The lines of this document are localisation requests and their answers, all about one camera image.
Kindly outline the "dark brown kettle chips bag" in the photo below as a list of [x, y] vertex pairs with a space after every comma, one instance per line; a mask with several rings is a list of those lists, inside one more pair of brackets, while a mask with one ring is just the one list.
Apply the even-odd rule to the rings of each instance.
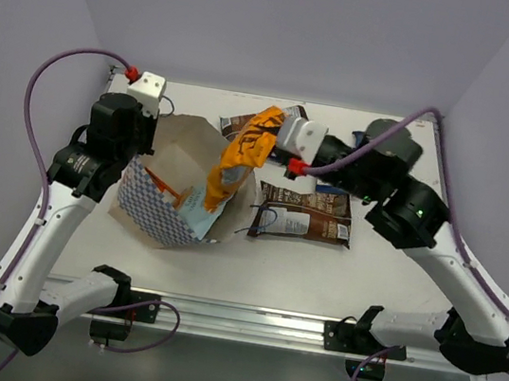
[[351, 199], [346, 193], [299, 193], [261, 182], [261, 204], [249, 237], [274, 235], [350, 247]]

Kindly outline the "checkered blue paper bag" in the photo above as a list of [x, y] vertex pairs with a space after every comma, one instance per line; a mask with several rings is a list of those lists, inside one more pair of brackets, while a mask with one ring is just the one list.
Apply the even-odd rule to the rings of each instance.
[[150, 247], [219, 244], [250, 227], [258, 185], [252, 172], [214, 213], [203, 210], [207, 176], [228, 145], [205, 118], [160, 116], [154, 154], [124, 171], [109, 215]]

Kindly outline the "orange snack packet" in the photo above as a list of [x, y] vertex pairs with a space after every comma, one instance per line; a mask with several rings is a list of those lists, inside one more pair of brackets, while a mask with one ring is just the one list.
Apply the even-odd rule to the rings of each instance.
[[215, 210], [242, 186], [255, 168], [261, 168], [273, 151], [285, 113], [277, 106], [262, 110], [244, 125], [211, 169], [206, 186], [206, 210]]

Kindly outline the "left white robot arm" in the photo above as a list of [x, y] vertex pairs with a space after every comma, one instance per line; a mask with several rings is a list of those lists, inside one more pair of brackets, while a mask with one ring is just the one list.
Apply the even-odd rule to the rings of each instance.
[[53, 157], [37, 207], [0, 262], [0, 340], [22, 354], [40, 352], [59, 327], [102, 308], [122, 315], [131, 279], [102, 264], [56, 292], [46, 278], [67, 241], [138, 154], [151, 154], [159, 99], [106, 93], [87, 125]]

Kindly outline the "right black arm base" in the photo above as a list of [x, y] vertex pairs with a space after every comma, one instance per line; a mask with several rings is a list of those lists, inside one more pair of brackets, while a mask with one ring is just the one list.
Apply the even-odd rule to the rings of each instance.
[[325, 351], [358, 356], [358, 359], [345, 358], [345, 372], [349, 377], [358, 371], [357, 381], [383, 381], [388, 360], [399, 362], [407, 360], [406, 347], [396, 347], [360, 367], [363, 359], [383, 351], [385, 346], [377, 342], [367, 331], [357, 329], [356, 326], [356, 317], [347, 316], [338, 320], [324, 321], [322, 330]]

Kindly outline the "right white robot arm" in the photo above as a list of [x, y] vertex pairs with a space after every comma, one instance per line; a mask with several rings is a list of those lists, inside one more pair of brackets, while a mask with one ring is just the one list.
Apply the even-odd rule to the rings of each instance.
[[441, 195], [411, 175], [423, 149], [408, 129], [378, 119], [351, 146], [318, 122], [292, 118], [277, 145], [286, 177], [313, 176], [369, 205], [374, 231], [417, 263], [451, 305], [423, 314], [375, 305], [354, 324], [329, 326], [338, 341], [362, 354], [432, 349], [468, 374], [509, 373], [509, 297], [456, 233]]

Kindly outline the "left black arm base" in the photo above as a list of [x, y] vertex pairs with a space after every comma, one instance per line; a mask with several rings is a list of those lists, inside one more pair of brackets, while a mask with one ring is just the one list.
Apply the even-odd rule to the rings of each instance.
[[119, 299], [112, 307], [131, 306], [136, 303], [140, 303], [140, 306], [121, 311], [109, 311], [108, 307], [94, 309], [91, 312], [88, 334], [94, 342], [105, 343], [106, 346], [112, 342], [123, 342], [130, 335], [134, 322], [155, 323], [159, 312], [155, 301], [158, 300], [161, 300], [160, 295], [131, 290], [127, 297]]

